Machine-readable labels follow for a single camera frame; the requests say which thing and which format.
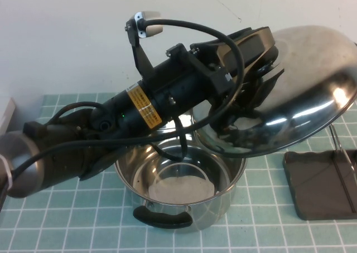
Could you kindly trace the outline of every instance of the pot handle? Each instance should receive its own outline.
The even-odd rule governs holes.
[[[133,216],[144,224],[162,229],[180,229],[191,226],[193,219],[185,210],[177,215],[152,212],[146,206],[134,209]]]

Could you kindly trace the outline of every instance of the yellow warning label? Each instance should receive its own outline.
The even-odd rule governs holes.
[[[127,93],[149,128],[153,129],[162,123],[162,119],[154,106],[137,83],[127,88]]]

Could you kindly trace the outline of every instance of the pot lid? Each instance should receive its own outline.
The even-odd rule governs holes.
[[[281,150],[328,126],[355,100],[357,47],[346,36],[319,26],[288,28],[273,36],[278,58],[249,104],[242,109],[241,96],[225,115],[226,128],[208,125],[196,132],[210,150],[231,157]],[[206,117],[210,108],[207,101],[196,106],[194,120]]]

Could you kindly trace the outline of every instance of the black tray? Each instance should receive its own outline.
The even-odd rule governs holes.
[[[355,167],[356,151],[346,152]],[[287,152],[283,166],[296,213],[301,219],[357,218],[357,185],[342,151]]]

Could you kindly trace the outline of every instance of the teal tiled surface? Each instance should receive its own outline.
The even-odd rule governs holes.
[[[47,122],[68,103],[103,103],[113,96],[48,95],[38,121]],[[357,105],[335,123],[345,148],[356,148]],[[331,148],[325,129],[289,150]],[[164,231],[138,222],[114,167],[90,180],[71,179],[26,199],[8,198],[0,214],[0,253],[357,252],[357,221],[308,224],[297,217],[283,153],[250,159],[227,215],[201,232]]]

